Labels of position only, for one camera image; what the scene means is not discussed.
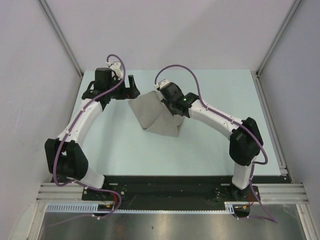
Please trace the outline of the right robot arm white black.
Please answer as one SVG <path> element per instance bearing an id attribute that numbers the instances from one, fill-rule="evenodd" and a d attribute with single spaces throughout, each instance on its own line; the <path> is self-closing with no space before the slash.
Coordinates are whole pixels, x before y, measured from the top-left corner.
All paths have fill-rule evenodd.
<path id="1" fill-rule="evenodd" d="M 172 115 L 200 121 L 229 140 L 229 156 L 234 161 L 230 194 L 237 201 L 247 197 L 253 162 L 263 145 L 256 121 L 251 117 L 234 119 L 201 101 L 195 93 L 183 94 L 177 84 L 166 79 L 154 87 L 162 95 L 161 102 Z"/>

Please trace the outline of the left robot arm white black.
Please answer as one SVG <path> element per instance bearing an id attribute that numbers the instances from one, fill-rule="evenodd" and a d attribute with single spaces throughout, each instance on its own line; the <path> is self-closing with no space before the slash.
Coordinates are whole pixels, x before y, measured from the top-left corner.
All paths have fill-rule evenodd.
<path id="1" fill-rule="evenodd" d="M 55 178 L 63 177 L 93 188 L 93 194 L 100 200 L 110 196 L 111 188 L 104 184 L 104 175 L 90 168 L 82 146 L 93 123 L 111 100 L 135 99 L 140 95 L 133 75 L 129 75 L 126 87 L 125 72 L 119 61 L 97 68 L 74 118 L 57 138 L 49 138 L 44 144 L 49 172 Z"/>

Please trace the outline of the grey cloth napkin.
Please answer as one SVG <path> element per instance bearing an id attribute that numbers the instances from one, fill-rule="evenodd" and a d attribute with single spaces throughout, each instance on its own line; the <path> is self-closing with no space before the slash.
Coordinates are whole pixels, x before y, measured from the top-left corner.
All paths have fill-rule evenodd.
<path id="1" fill-rule="evenodd" d="M 144 131 L 177 138 L 185 118 L 172 115 L 162 99 L 159 92 L 150 91 L 136 99 L 130 99 L 128 104 Z"/>

